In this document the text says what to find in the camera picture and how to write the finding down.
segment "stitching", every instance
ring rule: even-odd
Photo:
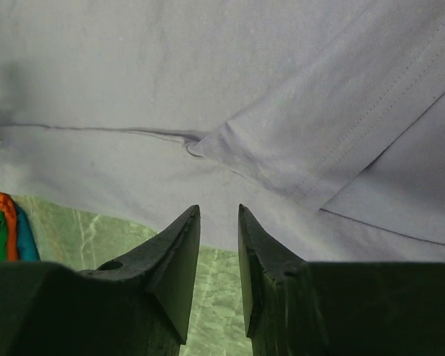
[[[430,60],[429,64],[425,67],[425,69],[422,71],[422,73],[418,74],[418,76],[412,81],[412,83],[409,85],[409,87],[407,89],[405,89],[402,94],[399,96],[399,98],[397,100],[395,100],[391,106],[389,106],[386,110],[383,111],[383,113],[381,114],[381,116],[379,118],[377,118],[371,126],[369,126],[369,128],[364,131],[362,137],[359,138],[358,141],[354,142],[349,149],[340,157],[336,160],[335,163],[333,163],[328,169],[327,171],[329,171],[331,168],[333,168],[334,166],[336,166],[344,157],[346,157],[349,152],[352,151],[352,149],[356,146],[356,144],[361,141],[369,132],[371,129],[373,129],[374,126],[376,126],[376,124],[386,115],[387,112],[389,112],[399,101],[399,99],[402,97],[402,95],[404,95],[405,93],[407,93],[407,91],[410,90],[410,88],[419,80],[419,78],[425,74],[425,72],[427,72],[427,70],[429,69],[429,67],[432,65],[432,63],[442,54],[442,52],[445,50],[445,43],[444,46],[442,47],[442,49],[433,56],[433,58]],[[322,177],[306,192],[302,195],[302,197],[306,197],[308,194],[310,194],[311,191],[313,191],[313,189],[315,189],[321,182],[321,180],[327,175],[327,173],[324,173],[322,175]]]
[[[408,71],[408,69],[414,64],[414,62],[418,59],[418,57],[422,54],[422,52],[425,50],[425,48],[432,42],[432,40],[434,39],[434,37],[440,32],[441,29],[443,29],[445,27],[445,21],[444,23],[441,24],[441,26],[430,36],[429,41],[418,51],[418,53],[415,55],[415,58],[406,66],[406,68],[402,71],[402,73],[397,77],[397,79],[392,83],[392,85],[390,86],[390,88],[384,93],[382,94],[378,100],[373,104],[373,106],[370,107],[370,109],[368,109],[368,111],[356,122],[355,126],[353,128],[351,128],[341,139],[340,141],[338,141],[338,143],[334,146],[334,148],[328,152],[328,154],[326,156],[324,156],[324,158],[322,158],[314,167],[313,169],[310,170],[310,172],[306,175],[305,179],[299,184],[297,185],[295,188],[291,189],[289,192],[289,197],[291,197],[294,192],[296,190],[301,189],[306,182],[308,181],[308,179],[312,176],[312,174],[337,150],[337,148],[346,140],[346,138],[349,136],[349,134],[355,130],[363,121],[365,121],[365,119],[368,117],[368,115],[379,105],[379,103],[384,99],[384,97],[387,96],[387,94],[389,94],[389,92],[393,89],[393,87],[399,82],[399,80],[401,80],[401,78],[404,76],[404,74]],[[404,95],[417,81],[418,79],[429,69],[430,65],[435,61],[435,59],[437,57],[440,56],[440,54],[445,50],[445,46],[440,50],[439,53],[437,53],[436,56],[434,56],[434,58],[431,60],[431,62],[427,65],[427,67],[424,69],[424,71],[417,77],[415,78],[415,80],[411,83],[411,85],[400,95]],[[362,138],[365,137],[365,135],[367,135],[369,133],[369,131],[377,124],[377,122],[379,122],[380,119],[383,118],[383,116],[387,113],[387,111],[389,111],[391,108],[393,108],[395,106],[395,104],[398,102],[399,98],[389,107],[387,108],[382,114],[381,117],[379,117],[374,123],[373,125],[371,125],[371,127],[369,127],[368,131],[366,131],[364,133],[364,135],[359,138],[359,140],[361,140]],[[347,151],[345,152],[344,155],[342,155],[341,158],[339,158],[339,160],[337,160],[333,165],[331,165],[330,168],[334,167],[336,164],[339,163],[339,161],[341,161],[347,154],[348,152],[350,152],[351,149],[353,149],[353,147],[355,146],[355,144],[353,144],[353,146]],[[304,193],[302,195],[302,197],[305,197],[306,195],[308,195],[314,188],[316,188],[318,186],[318,184],[320,183],[320,181],[326,176],[326,174],[322,175],[322,177],[315,183],[315,185],[310,188],[306,193]]]

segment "orange fabric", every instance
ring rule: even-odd
[[[3,211],[7,221],[8,239],[7,239],[7,260],[17,261],[18,250],[16,249],[16,211],[13,206],[11,198],[3,193],[0,193],[0,210]]]

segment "green surface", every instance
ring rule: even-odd
[[[134,222],[63,208],[37,197],[12,198],[28,215],[40,257],[76,270],[94,269],[155,235]],[[200,247],[188,342],[180,355],[252,355],[236,253]]]

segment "gray fabric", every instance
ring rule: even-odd
[[[445,95],[323,208],[445,244]]]
[[[244,203],[307,260],[445,260],[319,210],[445,98],[445,0],[4,0],[0,19],[26,88],[0,112],[0,190],[159,230],[200,204],[202,243],[233,251]]]

